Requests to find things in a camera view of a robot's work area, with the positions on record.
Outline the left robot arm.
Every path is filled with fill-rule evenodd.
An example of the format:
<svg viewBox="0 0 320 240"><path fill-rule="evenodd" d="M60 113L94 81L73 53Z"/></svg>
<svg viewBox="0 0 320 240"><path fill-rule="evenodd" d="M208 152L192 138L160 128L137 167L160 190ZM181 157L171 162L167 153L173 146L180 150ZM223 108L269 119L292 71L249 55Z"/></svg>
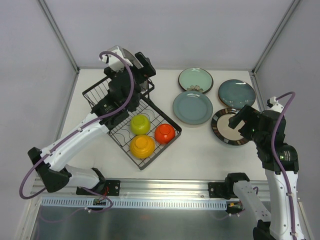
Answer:
<svg viewBox="0 0 320 240"><path fill-rule="evenodd" d="M112 50L100 53L99 57L107 63L106 79L96 86L107 85L106 95L93 104L91 112L66 136L45 148L33 147L27 153L49 193L66 186L77 187L79 194L106 192L105 177L97 168L76 168L68 162L92 140L109 133L136 111L141 93L148 89L149 78L156 75L150 59L142 52Z"/></svg>

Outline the black striped cream plate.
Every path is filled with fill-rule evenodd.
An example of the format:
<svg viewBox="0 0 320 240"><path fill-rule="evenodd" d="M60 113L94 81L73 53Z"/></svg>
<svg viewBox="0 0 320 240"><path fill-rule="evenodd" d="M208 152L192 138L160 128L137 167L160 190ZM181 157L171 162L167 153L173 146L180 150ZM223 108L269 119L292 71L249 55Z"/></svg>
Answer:
<svg viewBox="0 0 320 240"><path fill-rule="evenodd" d="M229 127L229 119L234 117L239 110L233 108L223 108L217 111L211 120L211 128L215 136L223 143L231 146L242 146L249 142L248 139L241 136L239 130L244 126L242 120L239 125L232 129Z"/></svg>

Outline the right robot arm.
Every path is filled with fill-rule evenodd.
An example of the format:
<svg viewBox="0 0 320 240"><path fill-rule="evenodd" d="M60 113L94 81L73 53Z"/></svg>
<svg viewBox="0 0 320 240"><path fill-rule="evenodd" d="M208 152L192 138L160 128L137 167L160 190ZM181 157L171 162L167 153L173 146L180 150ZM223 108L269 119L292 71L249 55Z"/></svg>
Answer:
<svg viewBox="0 0 320 240"><path fill-rule="evenodd" d="M238 197L247 213L257 222L253 228L255 240L303 240L299 220L297 180L299 171L296 149L285 143L287 121L283 112L259 112L245 105L229 119L228 126L235 129L243 121L240 135L256 145L269 186L268 212L255 193L246 190L248 179L231 180L224 185L227 196Z"/></svg>

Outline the grey deer plate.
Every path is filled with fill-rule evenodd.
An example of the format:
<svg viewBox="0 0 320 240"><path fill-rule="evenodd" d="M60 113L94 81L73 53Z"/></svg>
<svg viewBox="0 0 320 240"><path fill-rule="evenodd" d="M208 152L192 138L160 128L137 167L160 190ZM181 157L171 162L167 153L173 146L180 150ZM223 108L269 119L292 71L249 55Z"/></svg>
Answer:
<svg viewBox="0 0 320 240"><path fill-rule="evenodd" d="M135 83L140 86L142 92L145 92L148 88L148 84L147 84L148 77L144 72L143 65L127 49L120 46L119 50L122 53L122 57L124 59L127 59L132 64L131 71L133 73Z"/></svg>

